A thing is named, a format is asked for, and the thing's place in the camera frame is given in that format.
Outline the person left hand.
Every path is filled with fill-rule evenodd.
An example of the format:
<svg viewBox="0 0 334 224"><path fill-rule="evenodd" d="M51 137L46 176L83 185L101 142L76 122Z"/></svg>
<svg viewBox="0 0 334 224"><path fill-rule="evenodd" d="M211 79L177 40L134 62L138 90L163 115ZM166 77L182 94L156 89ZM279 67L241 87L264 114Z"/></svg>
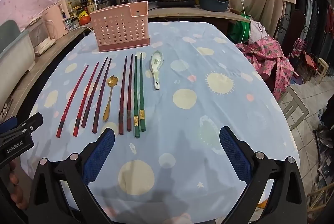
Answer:
<svg viewBox="0 0 334 224"><path fill-rule="evenodd" d="M28 203L23 196L22 188L19 186L19 179L14 173L14 170L16 168L15 162L11 161L9 163L9 167L10 167L9 180L14 186L14 190L10 194L11 195L11 200L13 200L13 202L15 202L16 206L19 209L26 210L27 207L28 207Z"/></svg>

